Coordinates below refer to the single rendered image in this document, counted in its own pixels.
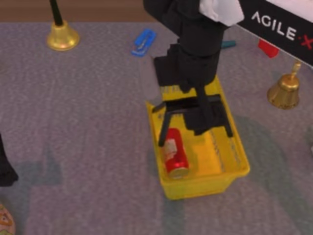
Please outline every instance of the white object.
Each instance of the white object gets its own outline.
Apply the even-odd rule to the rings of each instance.
[[[239,0],[200,0],[199,11],[226,26],[233,26],[245,18]]]
[[[313,23],[313,0],[267,0]]]

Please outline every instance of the red block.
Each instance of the red block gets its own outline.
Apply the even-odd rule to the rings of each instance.
[[[269,58],[273,58],[278,54],[279,49],[260,39],[259,48],[264,51]]]

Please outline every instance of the yellow box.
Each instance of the yellow box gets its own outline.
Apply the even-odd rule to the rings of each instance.
[[[163,100],[196,95],[194,89],[188,94],[183,94],[177,86],[161,89]],[[157,143],[165,108],[152,113],[153,106],[146,103],[160,182],[166,196],[172,200],[224,192],[233,180],[246,176],[250,171],[245,150],[218,77],[206,86],[205,90],[209,95],[219,94],[222,97],[233,137],[227,136],[224,127],[212,128],[201,136],[194,136],[192,131],[185,128],[182,115],[174,115],[170,127],[180,130],[190,167],[188,176],[179,180],[168,177],[163,154]]]

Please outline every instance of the gray table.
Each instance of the gray table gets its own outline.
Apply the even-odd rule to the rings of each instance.
[[[219,76],[251,164],[224,194],[169,201],[130,55],[144,27],[162,55],[176,39],[159,24],[75,23],[74,50],[48,49],[48,23],[0,24],[0,130],[20,180],[0,189],[16,235],[312,235],[313,72],[301,103],[272,107],[267,89],[294,59],[267,58],[258,39],[230,29]]]

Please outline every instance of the blue object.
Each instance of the blue object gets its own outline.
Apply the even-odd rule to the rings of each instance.
[[[234,47],[236,45],[236,41],[223,41],[222,42],[222,49],[228,48],[228,47]]]
[[[144,56],[154,42],[156,36],[157,34],[150,29],[143,30],[143,32],[135,39],[135,48],[132,50],[132,55],[140,57]]]

